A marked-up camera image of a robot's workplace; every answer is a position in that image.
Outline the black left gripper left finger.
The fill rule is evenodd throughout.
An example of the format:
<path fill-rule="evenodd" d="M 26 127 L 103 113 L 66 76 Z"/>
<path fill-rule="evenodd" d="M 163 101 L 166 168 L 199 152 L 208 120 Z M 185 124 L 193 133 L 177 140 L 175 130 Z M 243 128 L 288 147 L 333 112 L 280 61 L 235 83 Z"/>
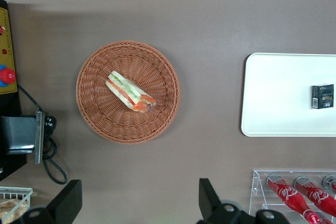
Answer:
<path fill-rule="evenodd" d="M 82 209 L 82 181 L 71 180 L 47 205 L 25 212 L 15 223 L 73 223 Z"/>

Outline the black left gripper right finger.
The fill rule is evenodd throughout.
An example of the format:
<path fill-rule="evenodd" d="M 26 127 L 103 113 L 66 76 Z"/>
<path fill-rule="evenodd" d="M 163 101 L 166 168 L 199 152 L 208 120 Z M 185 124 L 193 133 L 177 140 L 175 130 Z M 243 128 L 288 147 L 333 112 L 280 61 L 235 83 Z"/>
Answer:
<path fill-rule="evenodd" d="M 289 223 L 282 213 L 274 210 L 260 210 L 251 216 L 238 203 L 230 200 L 221 201 L 207 178 L 199 179 L 198 205 L 202 214 L 202 219 L 198 223 Z"/>

